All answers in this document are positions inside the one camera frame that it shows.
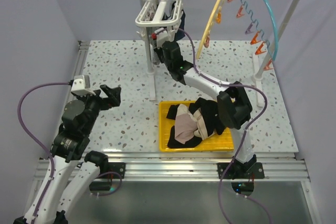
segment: pile of clothes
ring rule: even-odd
[[[215,133],[221,135],[225,129],[218,116],[217,102],[203,98],[198,98],[189,108],[184,104],[171,105],[167,118],[175,120],[169,148],[194,148]]]

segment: purple cable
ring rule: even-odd
[[[119,188],[121,187],[121,183],[122,183],[122,177],[121,177],[121,175],[119,174],[119,173],[116,173],[116,172],[107,172],[107,173],[102,173],[102,174],[100,174],[97,178],[100,178],[100,177],[102,177],[102,176],[105,176],[105,175],[109,175],[109,174],[113,174],[113,175],[117,175],[117,177],[120,179],[120,182],[119,182],[119,184],[118,184],[118,186],[116,187],[116,189],[115,190],[113,190],[113,191],[111,191],[111,192],[109,192],[109,193],[106,193],[106,194],[94,194],[94,193],[92,193],[93,195],[96,195],[96,196],[109,196],[109,195],[111,195],[111,194],[114,194],[114,193],[116,193],[118,190],[119,190]]]
[[[25,100],[25,98],[31,93],[33,92],[34,90],[36,89],[39,89],[39,88],[43,88],[43,87],[47,87],[47,86],[58,86],[58,85],[69,85],[69,83],[67,82],[54,82],[54,83],[46,83],[46,84],[41,84],[41,85],[38,85],[36,87],[33,87],[31,89],[29,89],[22,97],[21,99],[19,100],[19,104],[17,106],[17,117],[19,119],[19,122],[22,126],[22,128],[24,129],[24,131],[39,145],[41,146],[41,148],[44,150],[44,152],[48,155],[49,159],[50,159],[50,163],[51,163],[51,171],[50,171],[50,175],[49,175],[49,178],[52,179],[54,177],[54,171],[55,171],[55,162],[54,162],[54,159],[52,157],[52,154],[50,153],[49,149],[39,140],[37,139],[36,136],[34,136],[32,134],[32,132],[30,132],[30,130],[27,128],[27,126],[25,125],[24,121],[22,120],[22,113],[21,113],[21,108],[22,108],[22,103],[23,101]],[[37,216],[37,212],[38,212],[38,208],[39,206],[41,205],[41,202],[43,200],[43,197],[45,196],[47,190],[48,190],[48,187],[51,183],[51,180],[48,180],[47,183],[46,183],[46,186],[45,188],[43,189],[42,193],[41,193],[41,196],[40,198],[38,199],[38,202],[36,204],[36,207],[35,207],[35,210],[33,212],[33,216],[36,217]],[[31,224],[34,224],[35,222],[35,219],[33,219],[31,221]]]
[[[157,34],[160,34],[160,33],[162,33],[162,32],[165,31],[165,30],[166,30],[166,29],[162,29],[162,30],[160,30]],[[221,192],[222,192],[222,183],[223,183],[223,179],[224,179],[224,176],[225,176],[225,174],[227,173],[227,171],[228,171],[228,170],[230,169],[230,167],[232,166],[234,160],[236,159],[236,157],[237,157],[237,155],[238,155],[238,153],[239,153],[241,147],[243,146],[243,143],[244,143],[244,141],[245,141],[245,137],[246,137],[246,131],[247,131],[248,128],[249,128],[249,127],[250,127],[250,126],[251,126],[251,125],[252,125],[252,124],[259,118],[259,117],[261,117],[261,115],[266,111],[267,104],[268,104],[267,97],[266,97],[266,95],[265,95],[260,89],[257,89],[257,88],[255,88],[255,87],[253,87],[253,86],[244,85],[244,84],[223,84],[223,83],[219,83],[219,82],[217,82],[217,81],[215,81],[215,80],[209,78],[208,76],[205,76],[204,74],[202,74],[202,73],[198,70],[197,65],[196,65],[196,52],[195,52],[195,46],[194,46],[194,43],[193,43],[192,38],[190,37],[190,35],[189,35],[185,30],[180,29],[180,28],[179,28],[179,30],[182,31],[182,32],[188,37],[188,39],[190,40],[191,47],[192,47],[192,51],[193,51],[193,64],[194,64],[194,69],[195,69],[196,73],[198,73],[198,74],[199,74],[200,76],[202,76],[204,79],[206,79],[206,80],[208,80],[208,81],[210,81],[210,82],[212,82],[212,83],[214,83],[214,84],[216,84],[216,85],[222,86],[222,87],[234,87],[234,88],[243,87],[243,88],[253,89],[253,90],[257,91],[258,93],[260,93],[260,94],[262,95],[262,97],[264,98],[264,100],[265,100],[265,106],[264,106],[264,108],[262,109],[262,111],[261,111],[255,118],[253,118],[253,119],[246,125],[246,127],[245,127],[245,129],[244,129],[243,137],[241,138],[242,141],[240,142],[240,145],[239,145],[239,147],[238,147],[238,149],[237,149],[237,151],[236,151],[236,154],[233,156],[233,158],[232,158],[232,160],[230,161],[229,165],[228,165],[228,166],[226,167],[226,169],[224,170],[224,172],[223,172],[223,174],[222,174],[222,176],[221,176],[221,179],[219,180],[219,186],[218,186],[218,203],[219,203],[219,207],[220,207],[220,209],[221,209],[221,211],[222,211],[223,216],[224,216],[225,219],[227,220],[227,222],[228,222],[229,224],[233,224],[233,223],[230,221],[230,219],[229,219],[228,215],[226,214],[226,212],[224,211],[223,204],[222,204]],[[269,211],[267,210],[267,208],[266,208],[263,204],[261,204],[261,203],[258,202],[257,200],[252,199],[252,198],[250,198],[250,197],[247,197],[247,199],[251,200],[252,202],[254,202],[254,203],[256,203],[256,204],[258,204],[258,205],[259,205],[259,206],[266,212],[267,217],[268,217],[268,219],[269,219],[269,223],[270,223],[270,224],[273,224],[272,217],[271,217]]]

